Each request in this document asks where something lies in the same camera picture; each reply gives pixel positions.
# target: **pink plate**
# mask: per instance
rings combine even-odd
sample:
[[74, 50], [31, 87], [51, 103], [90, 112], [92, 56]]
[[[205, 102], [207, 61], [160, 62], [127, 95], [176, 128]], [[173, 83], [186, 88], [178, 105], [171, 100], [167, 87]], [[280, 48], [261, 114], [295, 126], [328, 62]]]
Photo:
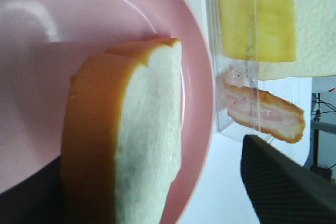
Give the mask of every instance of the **pink plate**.
[[0, 192], [60, 153], [70, 76], [111, 44], [172, 36], [183, 44], [182, 168], [161, 223], [175, 223], [213, 129], [212, 61], [185, 0], [0, 0]]

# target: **yellow cheese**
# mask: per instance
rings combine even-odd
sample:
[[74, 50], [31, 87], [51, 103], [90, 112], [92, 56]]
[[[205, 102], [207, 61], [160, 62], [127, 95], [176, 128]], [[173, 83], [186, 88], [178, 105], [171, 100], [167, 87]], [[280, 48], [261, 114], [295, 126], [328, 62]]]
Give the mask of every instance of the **yellow cheese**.
[[235, 59], [296, 60], [294, 0], [218, 0], [223, 53]]

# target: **table surface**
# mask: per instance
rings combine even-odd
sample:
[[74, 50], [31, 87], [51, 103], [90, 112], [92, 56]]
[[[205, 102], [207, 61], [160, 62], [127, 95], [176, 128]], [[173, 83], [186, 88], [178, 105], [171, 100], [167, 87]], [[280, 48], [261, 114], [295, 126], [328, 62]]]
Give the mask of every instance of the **table surface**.
[[[188, 2], [207, 38], [206, 0]], [[311, 78], [286, 78], [261, 86], [282, 94], [295, 89], [295, 103], [306, 111], [306, 121], [310, 121]], [[306, 139], [302, 140], [304, 144], [300, 151], [286, 153], [301, 165], [309, 152], [309, 127], [304, 134]], [[203, 173], [179, 224], [259, 223], [240, 177], [241, 148], [240, 142], [224, 137], [214, 129]]]

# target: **bacon slice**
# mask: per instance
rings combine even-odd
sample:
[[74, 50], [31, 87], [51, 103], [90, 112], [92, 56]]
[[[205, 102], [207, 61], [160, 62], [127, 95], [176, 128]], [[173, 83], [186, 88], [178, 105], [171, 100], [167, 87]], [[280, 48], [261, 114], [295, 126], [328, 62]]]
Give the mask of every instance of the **bacon slice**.
[[225, 83], [224, 93], [228, 114], [237, 123], [269, 133], [288, 143], [301, 140], [305, 129], [301, 108], [268, 91], [246, 86]]

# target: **white bread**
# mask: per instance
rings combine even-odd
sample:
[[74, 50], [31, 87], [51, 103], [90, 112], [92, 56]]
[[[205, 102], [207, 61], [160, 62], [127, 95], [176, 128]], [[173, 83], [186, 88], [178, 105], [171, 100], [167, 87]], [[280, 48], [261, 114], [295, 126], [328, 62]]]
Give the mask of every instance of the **white bread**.
[[71, 80], [61, 147], [68, 223], [159, 223], [181, 167], [181, 42], [126, 42]]
[[295, 0], [295, 62], [259, 62], [259, 79], [336, 75], [336, 0]]

